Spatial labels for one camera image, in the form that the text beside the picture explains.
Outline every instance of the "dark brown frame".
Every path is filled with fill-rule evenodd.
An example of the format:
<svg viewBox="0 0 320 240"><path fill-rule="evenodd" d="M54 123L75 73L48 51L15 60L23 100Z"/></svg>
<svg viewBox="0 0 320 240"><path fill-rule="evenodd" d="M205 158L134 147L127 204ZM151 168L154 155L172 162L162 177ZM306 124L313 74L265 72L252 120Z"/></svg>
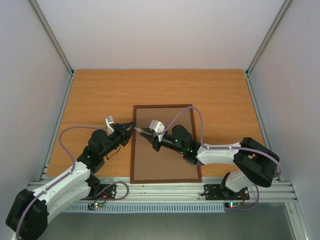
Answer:
<svg viewBox="0 0 320 240"><path fill-rule="evenodd" d="M155 109L155 108L186 108L191 107L192 104L167 104L167 105L134 105L133 106L133 121L137 120L137 109ZM193 139L197 140L196 126L194 111L190 109L191 126L192 126L192 136ZM187 178L187 179L163 179L163 180L134 180L135 177L135 139L136 131L132 134L132 147L131 147L131 166L130 166L130 183L131 184L166 184L166 183L200 183L202 182L201 167L196 166L198 178Z"/></svg>

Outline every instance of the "brown mat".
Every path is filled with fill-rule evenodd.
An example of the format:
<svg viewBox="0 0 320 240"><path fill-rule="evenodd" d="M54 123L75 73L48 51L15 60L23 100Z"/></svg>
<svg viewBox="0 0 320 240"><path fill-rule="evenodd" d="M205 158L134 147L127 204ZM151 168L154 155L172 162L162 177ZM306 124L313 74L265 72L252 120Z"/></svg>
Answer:
<svg viewBox="0 0 320 240"><path fill-rule="evenodd" d="M133 121L138 128L148 128L152 120L159 120L168 126L174 117L190 104L180 105L136 105L133 107ZM173 124L183 125L193 138L196 137L193 110L183 112ZM200 166L188 164L183 155L166 147L156 152L152 145L139 133L132 135L130 182L142 183L186 183L201 182Z"/></svg>

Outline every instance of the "white wall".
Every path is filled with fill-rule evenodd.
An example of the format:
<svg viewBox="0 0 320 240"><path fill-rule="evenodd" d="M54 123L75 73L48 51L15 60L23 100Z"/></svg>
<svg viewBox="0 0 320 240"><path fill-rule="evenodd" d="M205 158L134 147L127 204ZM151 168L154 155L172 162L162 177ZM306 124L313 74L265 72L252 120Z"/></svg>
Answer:
<svg viewBox="0 0 320 240"><path fill-rule="evenodd" d="M0 0L0 239L36 180L69 74L27 0Z"/></svg>
<svg viewBox="0 0 320 240"><path fill-rule="evenodd" d="M38 0L74 69L247 69L283 0Z"/></svg>
<svg viewBox="0 0 320 240"><path fill-rule="evenodd" d="M320 238L320 1L294 0L253 70L272 149Z"/></svg>

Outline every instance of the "gray floor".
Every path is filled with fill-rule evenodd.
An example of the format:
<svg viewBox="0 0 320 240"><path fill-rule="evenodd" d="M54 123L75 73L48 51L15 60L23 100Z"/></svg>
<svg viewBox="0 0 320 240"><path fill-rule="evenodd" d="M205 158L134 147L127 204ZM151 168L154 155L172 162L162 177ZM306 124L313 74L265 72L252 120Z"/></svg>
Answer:
<svg viewBox="0 0 320 240"><path fill-rule="evenodd" d="M40 240L294 240L284 204L227 213L62 213Z"/></svg>

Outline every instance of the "wooden tabletop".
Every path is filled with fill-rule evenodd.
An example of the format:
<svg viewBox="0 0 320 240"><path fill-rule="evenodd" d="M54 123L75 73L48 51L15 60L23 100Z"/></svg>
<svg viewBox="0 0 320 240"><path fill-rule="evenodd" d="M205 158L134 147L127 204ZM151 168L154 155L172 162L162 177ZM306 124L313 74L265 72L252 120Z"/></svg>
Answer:
<svg viewBox="0 0 320 240"><path fill-rule="evenodd" d="M197 107L203 116L206 144L232 144L243 137L263 143L244 73L236 69L77 70L59 133L72 126L103 127L110 115L116 123L131 122L134 105L163 104ZM199 141L200 120L194 114ZM88 145L92 131L72 129L63 135L62 141L75 159ZM106 160L96 176L129 177L130 160L131 142ZM46 175L57 176L70 165L57 139ZM224 176L236 169L227 164L201 167L204 177Z"/></svg>

